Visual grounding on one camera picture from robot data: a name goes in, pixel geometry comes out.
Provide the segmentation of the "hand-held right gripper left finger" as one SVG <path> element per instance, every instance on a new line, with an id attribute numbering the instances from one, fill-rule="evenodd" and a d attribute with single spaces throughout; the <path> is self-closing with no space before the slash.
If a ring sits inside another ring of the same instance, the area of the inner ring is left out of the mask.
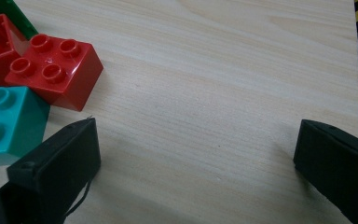
<path id="1" fill-rule="evenodd" d="M 7 168 L 8 224 L 63 224 L 101 167 L 95 119 L 69 124 Z"/>

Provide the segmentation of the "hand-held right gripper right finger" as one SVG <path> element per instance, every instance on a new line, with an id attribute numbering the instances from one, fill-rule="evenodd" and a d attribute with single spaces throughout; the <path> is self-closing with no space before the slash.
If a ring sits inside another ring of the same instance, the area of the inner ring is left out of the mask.
<path id="1" fill-rule="evenodd" d="M 358 224 L 358 138 L 319 121 L 301 121 L 296 169 L 353 224 Z"/>

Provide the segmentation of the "teal toy block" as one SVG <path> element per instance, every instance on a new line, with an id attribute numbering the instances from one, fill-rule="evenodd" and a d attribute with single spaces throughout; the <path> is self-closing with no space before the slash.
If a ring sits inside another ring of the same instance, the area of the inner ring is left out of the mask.
<path id="1" fill-rule="evenodd" d="M 27 87 L 0 87 L 0 165 L 13 163 L 42 142 L 49 110 Z"/>

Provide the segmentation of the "green toy block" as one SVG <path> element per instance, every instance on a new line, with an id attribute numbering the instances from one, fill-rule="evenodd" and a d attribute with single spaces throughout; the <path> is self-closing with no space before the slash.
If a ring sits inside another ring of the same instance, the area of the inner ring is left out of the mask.
<path id="1" fill-rule="evenodd" d="M 14 0 L 0 0 L 0 14 L 5 14 L 28 40 L 38 34 Z"/>

